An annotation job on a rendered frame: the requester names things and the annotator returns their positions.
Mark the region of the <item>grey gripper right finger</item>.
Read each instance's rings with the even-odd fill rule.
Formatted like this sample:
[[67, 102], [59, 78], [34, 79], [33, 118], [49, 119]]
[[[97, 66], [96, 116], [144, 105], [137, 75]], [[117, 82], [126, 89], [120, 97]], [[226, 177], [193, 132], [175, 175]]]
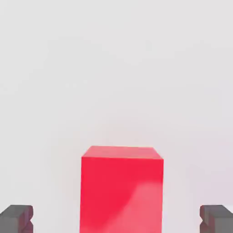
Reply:
[[223, 205], [202, 205], [200, 217], [200, 233], [233, 233], [233, 213]]

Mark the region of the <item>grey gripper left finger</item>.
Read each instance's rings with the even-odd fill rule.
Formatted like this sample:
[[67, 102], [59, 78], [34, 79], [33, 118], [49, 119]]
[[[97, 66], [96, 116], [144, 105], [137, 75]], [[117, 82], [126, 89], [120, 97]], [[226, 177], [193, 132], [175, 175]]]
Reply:
[[33, 207], [10, 205], [0, 213], [0, 233], [33, 233]]

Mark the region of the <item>small red cube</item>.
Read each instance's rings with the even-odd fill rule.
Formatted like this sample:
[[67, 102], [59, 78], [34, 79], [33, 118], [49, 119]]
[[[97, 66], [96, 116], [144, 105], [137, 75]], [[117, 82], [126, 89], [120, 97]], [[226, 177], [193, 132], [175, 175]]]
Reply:
[[81, 158], [79, 233], [162, 233], [163, 165], [152, 147], [91, 146]]

